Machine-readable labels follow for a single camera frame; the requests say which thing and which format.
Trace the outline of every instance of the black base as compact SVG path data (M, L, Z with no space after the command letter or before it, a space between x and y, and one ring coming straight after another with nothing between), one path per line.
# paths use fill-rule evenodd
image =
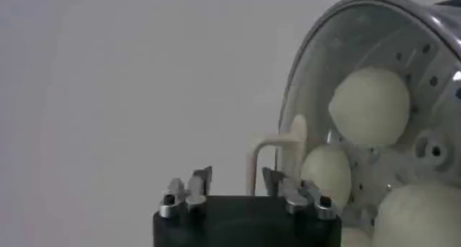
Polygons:
M154 247L339 247L341 221L322 221L313 206L291 215L280 197L207 197L204 213L184 203L172 219L153 216Z

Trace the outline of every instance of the metal rim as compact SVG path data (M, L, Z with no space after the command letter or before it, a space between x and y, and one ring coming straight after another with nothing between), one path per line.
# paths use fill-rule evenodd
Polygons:
M285 107L287 104L287 96L293 82L293 77L299 65L299 62L304 55L305 49L309 45L312 38L317 34L319 29L327 23L327 21L332 18L334 15L338 14L342 10L358 5L358 4L374 4L377 6L386 6L388 8L394 9L397 12L400 12L407 17L412 17L417 19L425 27L431 30L452 52L453 54L461 60L461 41L454 36L443 24L440 24L434 20L434 15L428 12L423 6L412 2L410 0L342 0L331 8L329 8L321 17L318 19L312 26L309 33L305 36L299 50L296 53L295 59L292 64L292 68L288 75L287 85L285 87L284 96L282 100L282 107L279 114L278 128L282 125L283 114L285 112ZM274 168L277 170L279 160L278 150L275 153Z

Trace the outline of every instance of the metal bowl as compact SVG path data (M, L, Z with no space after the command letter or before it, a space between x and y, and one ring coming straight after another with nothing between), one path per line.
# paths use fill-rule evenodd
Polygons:
M288 132L297 114L307 120L307 151L342 145L352 168L346 225L372 233L377 206L405 184L436 179L461 187L461 8L409 0L343 0L304 39L292 66L279 119ZM366 66L395 71L411 93L411 117L399 141L360 148L336 130L328 113L334 89ZM282 151L275 168L294 172Z

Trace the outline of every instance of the white wall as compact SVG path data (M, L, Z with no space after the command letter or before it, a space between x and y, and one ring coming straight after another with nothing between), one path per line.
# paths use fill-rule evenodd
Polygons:
M149 246L169 179L208 165L243 194L335 1L0 0L0 246Z

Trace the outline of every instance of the white ball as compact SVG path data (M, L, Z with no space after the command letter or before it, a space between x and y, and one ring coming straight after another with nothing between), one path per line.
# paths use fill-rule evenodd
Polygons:
M393 190L382 201L373 247L461 246L461 190L415 184Z
M301 178L311 180L342 212L351 193L351 168L345 152L335 145L316 148L305 159Z
M341 247L371 247L372 239L358 228L343 228L341 231Z
M410 95L397 74L382 68L351 73L328 106L338 131L356 145L391 145L405 130Z

